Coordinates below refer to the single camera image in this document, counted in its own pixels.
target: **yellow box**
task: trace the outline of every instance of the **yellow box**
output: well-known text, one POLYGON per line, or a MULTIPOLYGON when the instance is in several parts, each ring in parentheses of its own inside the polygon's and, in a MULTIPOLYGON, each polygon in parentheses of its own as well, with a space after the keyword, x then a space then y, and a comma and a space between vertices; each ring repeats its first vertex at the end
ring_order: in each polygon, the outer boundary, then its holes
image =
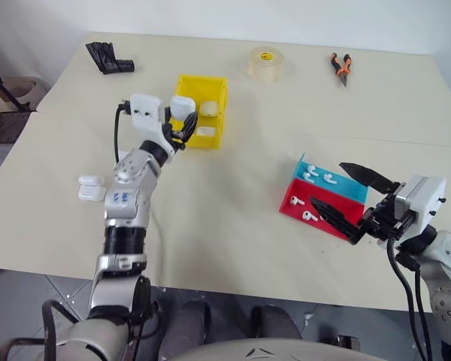
MULTIPOLYGON (((195 75, 179 75, 175 94, 188 96, 194 99, 197 111, 202 102, 215 101, 218 103, 218 111, 215 117, 198 115, 197 127, 194 134, 187 142, 187 147, 220 148, 222 131, 224 130, 224 113, 227 104, 227 78, 226 77, 199 77, 195 75), (213 135, 200 135, 204 131, 214 129, 213 135)), ((174 130, 181 130, 183 122, 171 118, 174 130)))

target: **orange-handled pliers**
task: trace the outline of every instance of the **orange-handled pliers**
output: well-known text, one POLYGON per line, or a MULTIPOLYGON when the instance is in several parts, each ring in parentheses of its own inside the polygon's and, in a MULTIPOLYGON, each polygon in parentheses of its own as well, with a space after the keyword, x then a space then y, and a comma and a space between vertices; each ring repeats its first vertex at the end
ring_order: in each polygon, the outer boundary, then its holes
POLYGON ((353 63, 351 56, 346 54, 344 56, 344 66, 341 66, 339 60, 337 60, 337 54, 331 54, 331 64, 334 66, 336 75, 341 79, 344 86, 347 85, 347 75, 351 74, 351 64, 353 63))

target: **clear tape roll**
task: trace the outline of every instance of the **clear tape roll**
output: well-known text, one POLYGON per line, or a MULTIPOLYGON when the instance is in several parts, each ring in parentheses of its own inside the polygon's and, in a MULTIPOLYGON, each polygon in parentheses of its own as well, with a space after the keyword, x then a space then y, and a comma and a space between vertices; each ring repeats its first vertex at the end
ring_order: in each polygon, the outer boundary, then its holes
POLYGON ((282 72, 284 56, 273 47, 257 47, 250 52, 247 75, 262 83, 276 81, 282 72))

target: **gray floor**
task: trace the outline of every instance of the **gray floor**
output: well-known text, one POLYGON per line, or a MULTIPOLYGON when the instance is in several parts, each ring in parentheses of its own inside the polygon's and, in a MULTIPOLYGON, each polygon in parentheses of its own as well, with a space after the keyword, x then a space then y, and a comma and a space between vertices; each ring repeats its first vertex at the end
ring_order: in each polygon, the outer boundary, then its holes
MULTIPOLYGON (((56 299, 78 317, 86 317, 90 288, 91 283, 86 280, 0 271, 0 345, 13 337, 43 337, 41 304, 47 299, 56 299)), ((291 315, 306 340, 316 341, 320 329, 331 327, 341 335, 358 337, 362 352, 388 360, 419 360, 405 312, 176 289, 154 288, 153 298, 165 305, 165 313, 169 316, 189 300, 206 301, 211 308, 211 338, 214 341, 245 338, 247 334, 241 329, 247 328, 252 308, 257 305, 276 305, 291 315), (304 315, 309 313, 313 313, 313 316, 305 323, 304 315)), ((433 329, 432 318, 429 317, 428 321, 430 329, 433 329)), ((57 316, 57 332, 63 332, 67 327, 68 321, 57 316)), ((160 338, 161 333, 154 339, 143 341, 138 360, 155 361, 160 338)), ((440 345, 434 330, 432 341, 434 358, 439 360, 440 345)), ((34 360, 40 352, 40 347, 16 347, 12 349, 9 359, 34 360)))

